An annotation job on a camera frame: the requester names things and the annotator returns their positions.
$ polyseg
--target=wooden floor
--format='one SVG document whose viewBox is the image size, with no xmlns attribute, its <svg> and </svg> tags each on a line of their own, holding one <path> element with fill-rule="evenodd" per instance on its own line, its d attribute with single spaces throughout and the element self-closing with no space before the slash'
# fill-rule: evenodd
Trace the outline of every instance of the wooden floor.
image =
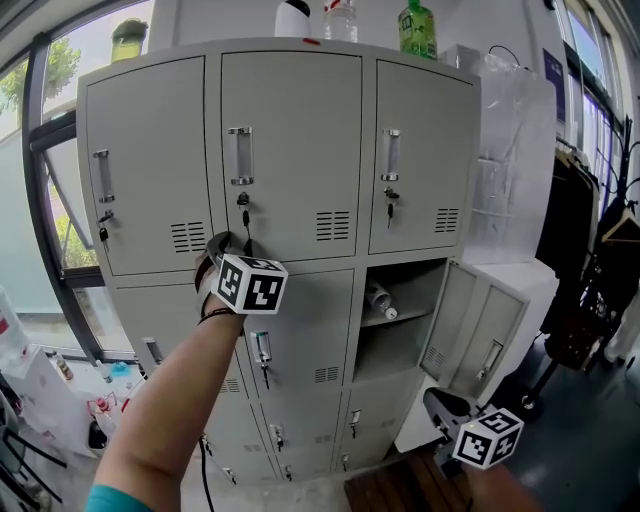
<svg viewBox="0 0 640 512">
<path fill-rule="evenodd" d="M 428 449 L 344 484 L 353 512 L 465 512 L 471 500 L 464 474 L 447 480 Z"/>
</svg>

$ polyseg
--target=bracelet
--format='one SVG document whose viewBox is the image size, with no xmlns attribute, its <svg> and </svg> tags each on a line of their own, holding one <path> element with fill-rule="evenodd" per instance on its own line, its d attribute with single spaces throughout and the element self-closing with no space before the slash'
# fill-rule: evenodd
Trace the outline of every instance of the bracelet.
<svg viewBox="0 0 640 512">
<path fill-rule="evenodd" d="M 200 325 L 205 320 L 208 320 L 209 318 L 213 318 L 214 316 L 218 316 L 218 315 L 235 315 L 235 314 L 236 314 L 236 312 L 231 308 L 214 309 L 213 311 L 209 311 L 206 315 L 204 315 L 200 319 L 200 321 L 198 322 L 198 325 Z"/>
</svg>

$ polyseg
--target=forearm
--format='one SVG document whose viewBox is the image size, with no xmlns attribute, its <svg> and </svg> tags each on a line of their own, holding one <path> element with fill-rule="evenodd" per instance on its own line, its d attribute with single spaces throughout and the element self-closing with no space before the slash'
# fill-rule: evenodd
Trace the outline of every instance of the forearm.
<svg viewBox="0 0 640 512">
<path fill-rule="evenodd" d="M 153 373 L 127 407 L 98 469 L 97 484 L 137 494 L 142 486 L 135 481 L 137 466 L 179 488 L 226 376 L 243 320 L 240 315 L 206 320 Z"/>
</svg>

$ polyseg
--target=sky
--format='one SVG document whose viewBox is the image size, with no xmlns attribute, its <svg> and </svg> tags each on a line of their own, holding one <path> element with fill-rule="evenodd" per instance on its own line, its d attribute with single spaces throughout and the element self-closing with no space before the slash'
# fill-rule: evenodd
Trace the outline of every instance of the sky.
<svg viewBox="0 0 640 512">
<path fill-rule="evenodd" d="M 53 99 L 46 100 L 43 112 L 60 106 L 77 97 L 78 77 L 106 66 L 111 60 L 111 34 L 115 28 L 127 18 L 139 18 L 151 24 L 151 13 L 154 0 L 126 7 L 107 16 L 92 21 L 63 36 L 69 39 L 69 46 L 74 50 L 80 49 L 82 54 L 78 62 L 76 75 L 69 84 L 62 89 L 60 94 Z M 147 51 L 149 35 L 143 46 L 143 52 Z M 0 115 L 0 139 L 17 128 L 17 112 L 11 109 L 5 110 Z"/>
</svg>

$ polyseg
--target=teal sleeve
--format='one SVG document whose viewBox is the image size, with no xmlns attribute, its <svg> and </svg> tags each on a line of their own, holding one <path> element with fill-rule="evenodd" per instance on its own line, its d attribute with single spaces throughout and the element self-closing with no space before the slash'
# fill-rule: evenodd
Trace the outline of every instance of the teal sleeve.
<svg viewBox="0 0 640 512">
<path fill-rule="evenodd" d="M 94 485 L 89 493 L 86 512 L 152 512 L 128 494 L 106 485 Z"/>
</svg>

